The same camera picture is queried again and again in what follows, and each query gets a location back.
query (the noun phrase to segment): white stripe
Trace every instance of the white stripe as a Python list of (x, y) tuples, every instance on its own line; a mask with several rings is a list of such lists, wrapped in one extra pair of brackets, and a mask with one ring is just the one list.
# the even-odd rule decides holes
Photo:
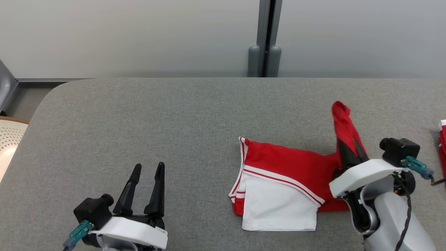
[(247, 175), (251, 175), (251, 176), (259, 177), (259, 178), (262, 178), (262, 179), (272, 180), (272, 181), (274, 181), (274, 182), (278, 182), (278, 183), (281, 183), (281, 184), (284, 184), (284, 185), (288, 185), (288, 186), (290, 186), (290, 187), (293, 187), (293, 188), (295, 188), (295, 189), (297, 189), (297, 190), (303, 192), (305, 195), (307, 195), (311, 200), (313, 200), (313, 201), (314, 201), (316, 204), (318, 204), (318, 205), (320, 205), (320, 204), (324, 204), (324, 202), (325, 202), (324, 199), (322, 199), (321, 197), (317, 196), (314, 192), (312, 192), (310, 189), (308, 189), (306, 186), (304, 186), (302, 183), (300, 183), (300, 182), (297, 181), (297, 180), (294, 180), (294, 179), (289, 178), (289, 177), (284, 176), (284, 175), (276, 174), (276, 173), (274, 173), (274, 172), (266, 171), (266, 170), (263, 170), (263, 169), (260, 169), (260, 168), (251, 167), (251, 166), (248, 166), (248, 165), (245, 165), (245, 166), (244, 166), (244, 169), (245, 169), (245, 170), (249, 170), (249, 171), (253, 171), (253, 172), (256, 172), (256, 173), (260, 173), (260, 174), (263, 174), (263, 175), (266, 175), (266, 176), (269, 176), (269, 177), (272, 177), (272, 178), (276, 178), (276, 179), (280, 179), (280, 180), (285, 180), (285, 181), (294, 183), (294, 184), (296, 184), (296, 185), (292, 185), (292, 184), (287, 183), (287, 182), (281, 182), (281, 181), (279, 181), (279, 180), (275, 180), (275, 179), (268, 179), (267, 177), (264, 177), (264, 176), (261, 176), (261, 175), (256, 175), (256, 174), (254, 174), (254, 173), (250, 173), (250, 172), (243, 172), (244, 174), (247, 174)]
[(237, 186), (237, 182), (239, 180), (241, 182), (241, 176), (242, 176), (242, 173), (243, 173), (243, 161), (246, 159), (246, 154), (248, 152), (248, 146), (245, 144), (245, 138), (238, 137), (238, 140), (239, 140), (239, 142), (241, 140), (241, 142), (240, 142), (240, 159), (241, 159), (241, 161), (240, 161), (240, 171), (239, 171), (239, 175), (237, 176), (237, 179), (235, 180), (234, 186), (232, 186), (232, 189), (229, 191), (229, 195), (228, 195), (229, 197), (234, 196), (236, 194), (236, 192), (237, 192), (237, 191), (235, 191), (233, 193), (232, 191), (235, 190), (235, 188)]

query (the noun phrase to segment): gray fabric surface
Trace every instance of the gray fabric surface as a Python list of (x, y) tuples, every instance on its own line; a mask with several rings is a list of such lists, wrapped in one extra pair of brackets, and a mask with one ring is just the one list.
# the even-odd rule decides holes
[[(149, 202), (166, 164), (168, 250), (362, 250), (348, 212), (319, 213), (315, 232), (247, 232), (227, 194), (237, 177), (237, 136), (335, 151), (331, 105), (343, 101), (369, 157), (384, 137), (421, 145), (443, 174), (438, 123), (446, 81), (421, 79), (91, 79), (55, 88), (38, 107), (0, 183), (1, 250), (55, 250), (77, 226), (86, 197), (118, 198), (143, 165), (133, 210)], [(446, 192), (417, 176), (413, 211), (445, 250)], [(80, 243), (76, 250), (95, 250)]]

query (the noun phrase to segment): teal cable connector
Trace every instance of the teal cable connector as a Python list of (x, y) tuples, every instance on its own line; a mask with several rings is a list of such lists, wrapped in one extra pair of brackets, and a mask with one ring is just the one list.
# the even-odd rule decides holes
[(407, 167), (410, 170), (419, 173), (425, 180), (430, 180), (431, 177), (434, 176), (434, 171), (432, 169), (428, 168), (426, 164), (412, 156), (407, 156), (404, 160), (402, 160), (401, 164), (403, 167)]
[(76, 244), (85, 236), (88, 232), (93, 229), (93, 225), (88, 221), (82, 221), (79, 226), (77, 226), (70, 236), (63, 243), (63, 251), (71, 251), (76, 246)]

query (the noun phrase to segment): black cable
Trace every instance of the black cable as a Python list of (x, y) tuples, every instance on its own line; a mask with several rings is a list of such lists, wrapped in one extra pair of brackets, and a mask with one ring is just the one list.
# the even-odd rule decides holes
[(401, 188), (403, 188), (404, 193), (406, 194), (407, 207), (408, 207), (407, 208), (407, 218), (406, 218), (406, 222), (404, 223), (404, 229), (401, 232), (400, 240), (396, 243), (395, 251), (399, 251), (399, 249), (401, 248), (401, 245), (403, 244), (404, 237), (406, 236), (407, 230), (409, 228), (410, 216), (412, 215), (412, 202), (410, 200), (410, 194), (409, 194), (409, 191), (407, 190), (407, 187), (403, 184), (403, 182), (398, 177), (398, 175), (395, 175), (394, 177), (395, 177), (395, 180), (398, 182), (398, 184), (401, 186)]
[(432, 175), (429, 175), (429, 178), (430, 178), (430, 185), (431, 185), (431, 186), (436, 186), (436, 185), (438, 185), (438, 184), (441, 184), (441, 183), (445, 183), (445, 182), (446, 182), (446, 179), (441, 179), (441, 180), (437, 180), (437, 181), (435, 181), (435, 179), (434, 179), (434, 177), (433, 177)]

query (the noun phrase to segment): gray floor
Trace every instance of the gray floor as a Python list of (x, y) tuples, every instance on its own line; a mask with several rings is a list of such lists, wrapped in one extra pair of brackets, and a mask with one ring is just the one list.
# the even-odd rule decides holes
[(61, 83), (19, 83), (3, 109), (8, 117), (31, 120), (43, 98)]

